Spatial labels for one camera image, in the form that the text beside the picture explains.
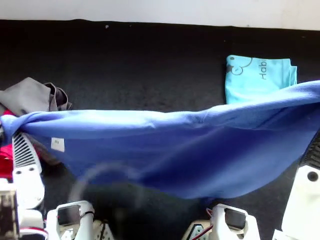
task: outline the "white wall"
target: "white wall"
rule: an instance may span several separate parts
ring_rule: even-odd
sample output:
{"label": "white wall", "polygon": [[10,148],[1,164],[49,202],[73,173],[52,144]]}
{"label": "white wall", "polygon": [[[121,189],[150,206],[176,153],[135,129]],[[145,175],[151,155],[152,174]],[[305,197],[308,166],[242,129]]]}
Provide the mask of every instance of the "white wall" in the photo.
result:
{"label": "white wall", "polygon": [[320,30],[320,0],[0,0],[0,19]]}

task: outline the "gray cloth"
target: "gray cloth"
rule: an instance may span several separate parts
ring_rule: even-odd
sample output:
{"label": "gray cloth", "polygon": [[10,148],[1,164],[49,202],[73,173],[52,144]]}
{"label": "gray cloth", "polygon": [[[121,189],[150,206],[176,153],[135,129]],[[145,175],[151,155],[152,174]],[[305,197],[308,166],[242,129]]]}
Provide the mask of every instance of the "gray cloth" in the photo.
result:
{"label": "gray cloth", "polygon": [[[32,112],[54,112],[70,110],[72,103],[69,102],[67,94],[51,82],[42,84],[31,77],[21,82],[0,90],[0,116],[6,109],[14,115],[22,116]],[[51,155],[44,145],[37,142],[30,135],[35,150],[40,157],[51,165],[58,164],[59,161]]]}

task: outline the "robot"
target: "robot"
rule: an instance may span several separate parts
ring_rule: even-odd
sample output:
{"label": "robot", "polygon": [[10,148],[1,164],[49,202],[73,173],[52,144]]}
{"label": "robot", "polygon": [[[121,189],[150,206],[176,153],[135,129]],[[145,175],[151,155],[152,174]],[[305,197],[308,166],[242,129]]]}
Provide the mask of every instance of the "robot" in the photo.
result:
{"label": "robot", "polygon": [[[0,128],[0,142],[3,138]],[[13,182],[0,179],[0,240],[41,235],[45,240],[114,240],[108,223],[95,220],[87,201],[41,212],[45,196],[39,158],[27,136],[12,137]],[[320,131],[311,141],[295,175],[282,221],[272,240],[319,239]],[[245,210],[218,204],[207,209],[208,221],[193,222],[182,240],[260,240],[257,220]]]}

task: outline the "blue towel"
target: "blue towel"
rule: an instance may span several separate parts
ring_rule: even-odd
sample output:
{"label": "blue towel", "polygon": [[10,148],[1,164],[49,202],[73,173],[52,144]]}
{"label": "blue towel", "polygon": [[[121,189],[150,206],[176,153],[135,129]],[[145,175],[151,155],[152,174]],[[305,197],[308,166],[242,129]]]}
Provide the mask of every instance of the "blue towel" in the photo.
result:
{"label": "blue towel", "polygon": [[258,100],[297,84],[297,67],[290,59],[262,59],[230,55],[226,58],[227,104]]}
{"label": "blue towel", "polygon": [[98,174],[91,183],[233,198],[271,182],[304,153],[320,126],[320,81],[198,112],[75,110],[0,121],[6,143],[18,129],[31,134],[76,177]]}

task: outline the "black floor mat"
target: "black floor mat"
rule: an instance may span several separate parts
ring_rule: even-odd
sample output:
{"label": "black floor mat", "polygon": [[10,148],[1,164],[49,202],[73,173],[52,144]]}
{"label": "black floor mat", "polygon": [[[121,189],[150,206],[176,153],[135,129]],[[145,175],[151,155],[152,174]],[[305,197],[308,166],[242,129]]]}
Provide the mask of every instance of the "black floor mat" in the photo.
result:
{"label": "black floor mat", "polygon": [[[53,82],[74,109],[170,112],[223,104],[230,54],[291,58],[298,82],[320,77],[316,31],[82,20],[2,20],[0,30],[0,88],[26,77]],[[255,192],[225,201],[256,216],[262,240],[281,227],[296,166]],[[44,182],[45,206],[52,209],[67,201],[74,178],[63,166],[46,167]],[[83,197],[109,220],[118,240],[179,240],[190,222],[207,218],[202,200],[143,189],[137,204],[140,192],[130,184],[89,186]]]}

